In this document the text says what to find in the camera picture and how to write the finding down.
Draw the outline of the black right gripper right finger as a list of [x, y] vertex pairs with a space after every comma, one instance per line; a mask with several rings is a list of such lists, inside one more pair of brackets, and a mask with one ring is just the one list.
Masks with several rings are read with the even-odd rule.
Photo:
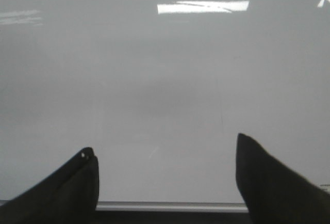
[[329, 193], [239, 133], [236, 183], [253, 223], [329, 223]]

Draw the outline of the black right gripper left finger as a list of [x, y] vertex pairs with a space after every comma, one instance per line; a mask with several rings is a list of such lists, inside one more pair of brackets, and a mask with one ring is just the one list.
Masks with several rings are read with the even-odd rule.
[[98, 159], [84, 147], [47, 178], [1, 205], [1, 223], [90, 223], [99, 197]]

